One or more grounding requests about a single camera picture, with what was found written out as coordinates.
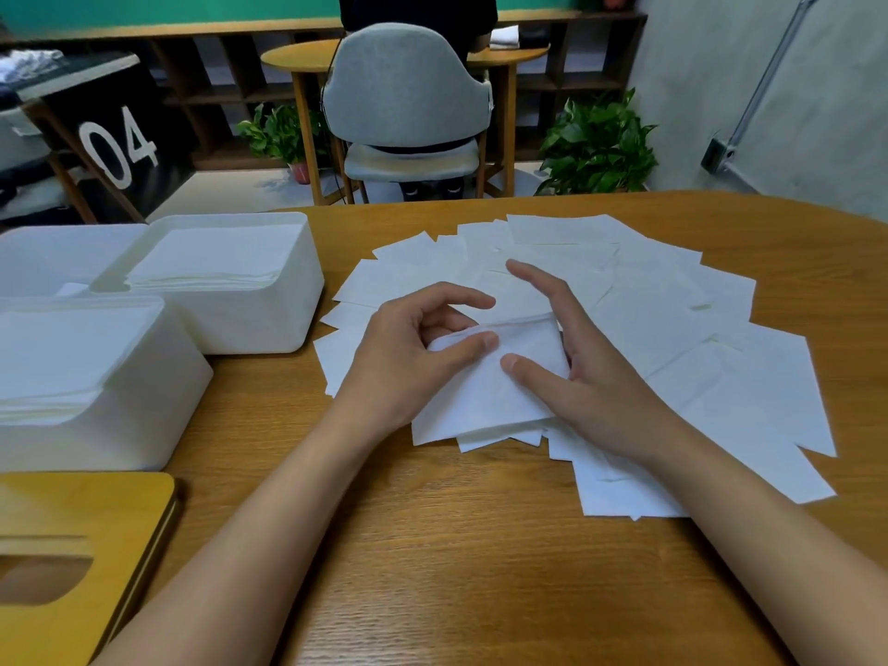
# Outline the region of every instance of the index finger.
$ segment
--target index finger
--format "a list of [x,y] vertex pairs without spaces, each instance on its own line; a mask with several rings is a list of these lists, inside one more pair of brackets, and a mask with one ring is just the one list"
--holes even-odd
[[454,285],[452,282],[436,282],[427,288],[422,288],[413,294],[399,299],[410,309],[411,313],[421,315],[431,313],[445,304],[464,303],[472,308],[493,308],[496,303],[491,295],[486,295],[481,290],[465,288],[462,285]]
[[566,335],[575,335],[577,332],[587,330],[588,327],[595,326],[583,309],[583,305],[570,291],[570,286],[565,280],[515,259],[509,259],[505,263],[505,267],[513,276],[529,282],[537,291],[546,295],[549,304],[551,304],[552,313],[555,313],[555,317],[558,318]]

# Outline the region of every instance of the white plastic box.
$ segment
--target white plastic box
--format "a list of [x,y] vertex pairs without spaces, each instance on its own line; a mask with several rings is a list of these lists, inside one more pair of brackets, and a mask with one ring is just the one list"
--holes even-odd
[[161,290],[205,355],[293,352],[303,345],[324,279],[308,217],[300,212],[251,215],[174,215],[158,219],[90,286],[96,294],[130,291],[127,275],[174,229],[301,224],[280,275],[254,290]]
[[147,224],[23,226],[0,234],[0,296],[54,296],[89,285]]
[[[80,413],[36,425],[0,422],[0,471],[144,471],[167,463],[212,369],[161,298],[8,300],[0,305],[0,322],[5,311],[126,305],[151,306],[159,313]],[[65,331],[63,323],[59,331]],[[0,363],[2,352],[11,350],[21,347],[0,346]]]

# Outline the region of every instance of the fingernail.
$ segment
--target fingernail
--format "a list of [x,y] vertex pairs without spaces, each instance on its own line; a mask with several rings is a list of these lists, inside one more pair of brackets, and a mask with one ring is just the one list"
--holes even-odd
[[505,372],[511,373],[512,368],[515,366],[515,363],[518,361],[518,356],[513,352],[510,352],[508,355],[504,355],[502,359],[500,359],[500,367],[504,369]]
[[499,346],[499,335],[495,332],[486,332],[484,334],[484,347],[488,351],[492,351],[497,346]]

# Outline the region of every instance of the tabletop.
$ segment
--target tabletop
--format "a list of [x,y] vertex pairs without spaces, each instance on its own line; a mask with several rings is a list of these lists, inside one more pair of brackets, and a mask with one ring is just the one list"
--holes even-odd
[[[888,226],[721,192],[305,208],[327,281],[316,317],[374,247],[506,214],[608,213],[703,263],[758,281],[754,322],[808,337],[838,459],[807,454],[838,492],[808,505],[888,566]],[[215,377],[167,471],[185,511],[156,593],[329,406],[311,339],[290,355],[214,358]],[[792,663],[686,518],[585,518],[546,443],[468,454],[372,454],[285,629],[281,663]]]
[[[333,54],[339,40],[318,40],[278,47],[262,54],[262,62],[268,66],[295,73],[326,73],[333,62]],[[479,53],[470,53],[466,66],[469,68],[487,68],[507,66],[513,63],[524,63],[540,56],[549,50],[543,49],[484,49]]]

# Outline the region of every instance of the green wall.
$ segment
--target green wall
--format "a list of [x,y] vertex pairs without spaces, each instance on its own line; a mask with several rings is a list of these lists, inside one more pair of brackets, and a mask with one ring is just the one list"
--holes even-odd
[[[572,9],[575,0],[497,0],[499,9]],[[0,18],[28,35],[115,25],[316,19],[339,0],[0,0]]]

